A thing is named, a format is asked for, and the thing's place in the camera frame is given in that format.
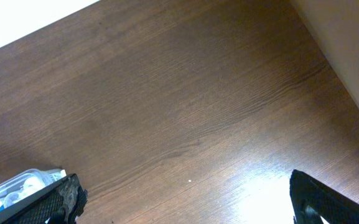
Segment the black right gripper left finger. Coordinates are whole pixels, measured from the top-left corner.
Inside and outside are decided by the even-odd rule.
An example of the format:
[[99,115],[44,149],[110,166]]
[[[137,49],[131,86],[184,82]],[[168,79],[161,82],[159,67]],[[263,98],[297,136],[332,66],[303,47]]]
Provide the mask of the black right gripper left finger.
[[87,203],[76,174],[70,174],[0,211],[0,224],[76,224]]

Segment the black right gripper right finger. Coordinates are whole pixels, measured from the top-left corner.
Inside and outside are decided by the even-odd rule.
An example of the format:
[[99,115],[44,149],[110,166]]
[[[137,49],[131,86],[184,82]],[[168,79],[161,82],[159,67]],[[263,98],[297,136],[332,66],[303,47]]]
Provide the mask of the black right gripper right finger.
[[289,183],[296,224],[359,224],[359,204],[312,176],[294,169]]

